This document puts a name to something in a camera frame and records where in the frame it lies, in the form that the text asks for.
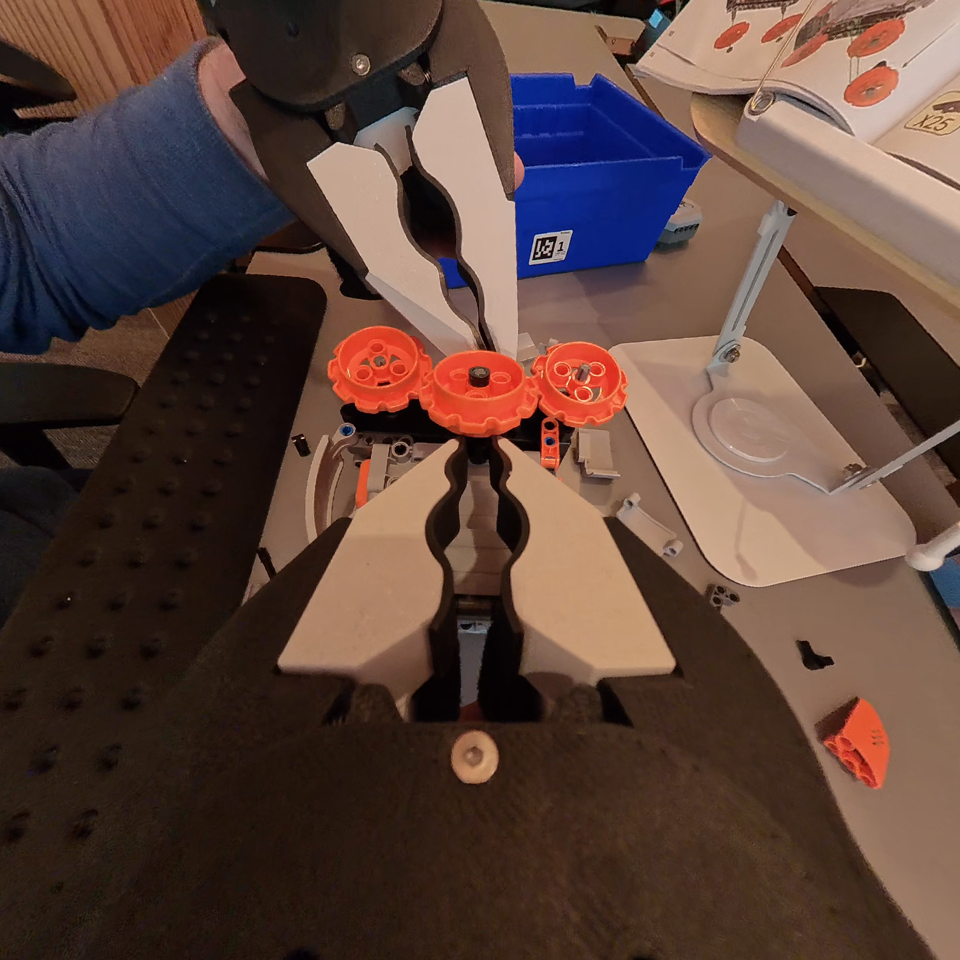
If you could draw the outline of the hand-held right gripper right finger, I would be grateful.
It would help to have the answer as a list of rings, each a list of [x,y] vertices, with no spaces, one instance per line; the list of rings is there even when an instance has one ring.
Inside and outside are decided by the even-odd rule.
[[[527,522],[509,572],[519,673],[590,685],[670,674],[675,657],[599,510],[509,440],[497,448]]]

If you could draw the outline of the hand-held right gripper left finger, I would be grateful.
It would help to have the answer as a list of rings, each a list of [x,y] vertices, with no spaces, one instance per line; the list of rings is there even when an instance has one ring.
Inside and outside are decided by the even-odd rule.
[[[327,673],[417,689],[433,673],[427,625],[441,564],[426,524],[450,490],[449,440],[355,514],[279,656],[286,674]]]

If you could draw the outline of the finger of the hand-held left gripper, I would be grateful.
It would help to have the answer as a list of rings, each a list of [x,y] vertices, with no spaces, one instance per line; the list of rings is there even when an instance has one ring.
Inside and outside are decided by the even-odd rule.
[[[474,90],[450,82],[428,94],[413,129],[416,161],[447,198],[457,228],[458,266],[474,292],[486,342],[516,358],[519,342],[513,110],[510,95],[487,116],[504,146],[506,181]]]
[[[359,255],[366,284],[442,354],[480,349],[475,329],[450,303],[438,263],[410,235],[389,156],[334,143],[309,160],[308,170]]]

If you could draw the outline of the blue plastic bin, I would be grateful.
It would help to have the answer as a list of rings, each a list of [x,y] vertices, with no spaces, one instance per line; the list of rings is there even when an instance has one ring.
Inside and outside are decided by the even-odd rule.
[[[644,261],[710,154],[601,75],[511,75],[517,276]]]

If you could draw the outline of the orange toy gear wheel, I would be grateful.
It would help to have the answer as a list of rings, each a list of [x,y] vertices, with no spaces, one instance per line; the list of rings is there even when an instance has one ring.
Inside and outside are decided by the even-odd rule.
[[[531,376],[540,394],[539,409],[565,426],[606,424],[627,401],[626,374],[612,354],[592,342],[549,347],[534,360]]]
[[[536,411],[535,378],[514,358],[474,350],[449,355],[424,376],[419,404],[430,419],[454,434],[502,436]]]
[[[419,398],[432,368],[418,338],[390,326],[370,326],[337,345],[327,375],[335,394],[358,411],[394,413]]]

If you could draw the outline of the orange triangular toy piece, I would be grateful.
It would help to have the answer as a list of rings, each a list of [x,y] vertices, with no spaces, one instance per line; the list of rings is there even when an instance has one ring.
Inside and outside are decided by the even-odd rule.
[[[853,698],[823,718],[818,739],[861,783],[882,788],[890,761],[890,742],[870,702]]]

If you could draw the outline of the person's left forearm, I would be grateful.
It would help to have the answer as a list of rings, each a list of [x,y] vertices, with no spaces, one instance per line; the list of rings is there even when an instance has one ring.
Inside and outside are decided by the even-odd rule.
[[[201,96],[213,41],[96,111],[2,137],[3,353],[174,301],[294,221]]]

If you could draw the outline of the person's left hand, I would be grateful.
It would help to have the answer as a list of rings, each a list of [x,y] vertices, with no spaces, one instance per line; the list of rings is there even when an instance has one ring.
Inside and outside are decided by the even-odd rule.
[[[200,96],[223,137],[249,170],[268,186],[246,120],[232,98],[232,91],[246,81],[234,52],[222,41],[213,40],[198,61]]]

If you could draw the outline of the light grey angled toy piece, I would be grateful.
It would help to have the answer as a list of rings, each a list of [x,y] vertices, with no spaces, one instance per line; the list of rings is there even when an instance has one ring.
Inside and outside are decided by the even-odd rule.
[[[641,498],[633,493],[624,499],[616,517],[655,554],[675,558],[683,550],[677,534],[642,509]]]

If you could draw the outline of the light grey toy block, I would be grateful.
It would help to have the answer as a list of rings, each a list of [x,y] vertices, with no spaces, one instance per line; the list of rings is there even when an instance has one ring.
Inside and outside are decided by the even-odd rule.
[[[582,476],[613,481],[620,477],[613,458],[610,434],[606,430],[581,427],[577,431],[577,463]]]

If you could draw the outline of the small grey device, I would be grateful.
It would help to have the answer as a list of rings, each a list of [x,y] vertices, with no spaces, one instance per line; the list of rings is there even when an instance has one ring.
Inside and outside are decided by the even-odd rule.
[[[688,198],[684,198],[666,222],[655,247],[658,250],[668,250],[687,246],[699,230],[702,222],[703,214],[699,205]]]

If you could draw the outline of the wooden book stand white base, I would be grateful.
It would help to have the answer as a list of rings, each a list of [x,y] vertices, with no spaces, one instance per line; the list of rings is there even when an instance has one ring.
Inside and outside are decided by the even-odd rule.
[[[750,249],[678,267],[679,310],[611,350],[627,411],[702,556],[728,579],[768,587],[903,557],[958,520],[958,507],[779,262],[794,220],[761,162],[742,160],[734,98],[695,94],[697,138],[770,196],[747,206]]]

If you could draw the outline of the black dimpled mat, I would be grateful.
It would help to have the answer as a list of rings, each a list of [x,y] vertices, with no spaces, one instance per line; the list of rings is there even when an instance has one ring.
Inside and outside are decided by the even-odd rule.
[[[2,633],[2,958],[80,955],[177,792],[164,703],[239,607],[327,307],[198,292]]]

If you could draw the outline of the printed instruction manual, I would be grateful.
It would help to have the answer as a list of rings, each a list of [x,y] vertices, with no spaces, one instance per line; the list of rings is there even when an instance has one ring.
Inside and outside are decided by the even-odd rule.
[[[634,67],[704,94],[791,97],[872,142],[958,73],[957,1],[694,1]]]

